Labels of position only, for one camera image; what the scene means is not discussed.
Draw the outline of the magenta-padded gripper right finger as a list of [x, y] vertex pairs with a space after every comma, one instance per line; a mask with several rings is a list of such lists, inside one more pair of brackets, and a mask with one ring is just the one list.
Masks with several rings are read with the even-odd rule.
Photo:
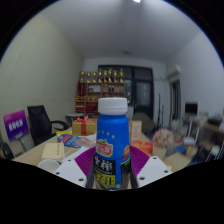
[[130, 147], [132, 188], [140, 188], [171, 174], [158, 156], [148, 156], [136, 147]]

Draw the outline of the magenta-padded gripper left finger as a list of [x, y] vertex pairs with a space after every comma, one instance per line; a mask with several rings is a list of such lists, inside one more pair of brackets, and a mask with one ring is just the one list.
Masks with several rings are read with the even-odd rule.
[[54, 171], [54, 174], [78, 186], [92, 188], [94, 186], [94, 153], [95, 148], [82, 147], [63, 159], [62, 164]]

